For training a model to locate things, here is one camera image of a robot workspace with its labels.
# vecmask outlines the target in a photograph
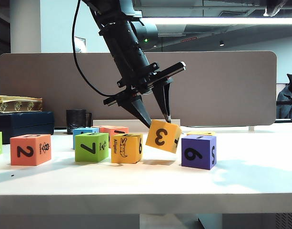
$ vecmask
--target white wall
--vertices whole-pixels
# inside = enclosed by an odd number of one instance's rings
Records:
[[[41,52],[40,0],[10,0],[12,53]]]
[[[287,73],[292,74],[292,37],[275,39],[234,47],[225,47],[219,51],[266,50],[273,51],[277,56],[277,82],[288,83]]]
[[[40,0],[41,52],[72,52],[71,29],[77,0]],[[86,39],[87,52],[109,52],[89,8],[81,1],[75,36]]]

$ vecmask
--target robotic arm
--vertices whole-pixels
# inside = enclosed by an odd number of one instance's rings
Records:
[[[154,24],[142,20],[131,0],[83,0],[90,8],[112,57],[121,74],[117,82],[125,89],[103,101],[108,106],[115,103],[150,127],[151,119],[142,102],[141,94],[153,92],[167,122],[171,122],[169,87],[171,76],[185,70],[185,63],[158,71],[158,63],[149,63],[142,49],[153,47],[158,40]]]

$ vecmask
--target black mug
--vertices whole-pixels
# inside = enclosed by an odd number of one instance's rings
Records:
[[[66,110],[67,134],[72,135],[73,129],[76,128],[91,127],[91,120],[92,113],[86,110]]]

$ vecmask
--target gray partition panel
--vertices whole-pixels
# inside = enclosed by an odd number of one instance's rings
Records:
[[[149,52],[161,69],[184,61],[187,70],[171,84],[172,118],[182,125],[270,125],[276,117],[276,55],[272,52]],[[102,92],[120,91],[109,53],[78,53],[81,69]],[[65,110],[82,109],[95,119],[133,119],[117,104],[103,105],[81,78],[72,53],[4,54],[0,94],[43,98],[43,110],[66,126]],[[163,118],[152,94],[143,101],[151,118]]]

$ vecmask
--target blue block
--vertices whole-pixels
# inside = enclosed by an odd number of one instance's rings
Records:
[[[217,163],[216,136],[189,135],[182,138],[182,166],[211,169]]]
[[[73,149],[75,149],[75,136],[84,133],[99,133],[98,127],[82,127],[73,129]]]

